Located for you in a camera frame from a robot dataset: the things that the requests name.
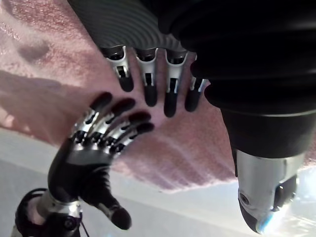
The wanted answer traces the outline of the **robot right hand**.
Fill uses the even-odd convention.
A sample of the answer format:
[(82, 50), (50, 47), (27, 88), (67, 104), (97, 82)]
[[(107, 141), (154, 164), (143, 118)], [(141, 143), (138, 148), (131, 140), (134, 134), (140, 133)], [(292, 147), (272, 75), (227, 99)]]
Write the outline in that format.
[(132, 111), (134, 99), (124, 98), (113, 105), (111, 100), (111, 93), (102, 93), (76, 121), (51, 164), (48, 188), (57, 201), (81, 198), (115, 226), (128, 230), (131, 217), (112, 195), (110, 170), (138, 136), (155, 126), (148, 112)]

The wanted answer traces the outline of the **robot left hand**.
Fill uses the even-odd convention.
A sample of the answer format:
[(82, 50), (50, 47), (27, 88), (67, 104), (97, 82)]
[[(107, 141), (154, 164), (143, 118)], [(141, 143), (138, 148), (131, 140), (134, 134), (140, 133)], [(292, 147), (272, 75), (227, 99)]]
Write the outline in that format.
[(249, 228), (263, 234), (292, 199), (316, 130), (313, 0), (143, 0), (154, 30), (197, 59), (219, 108)]

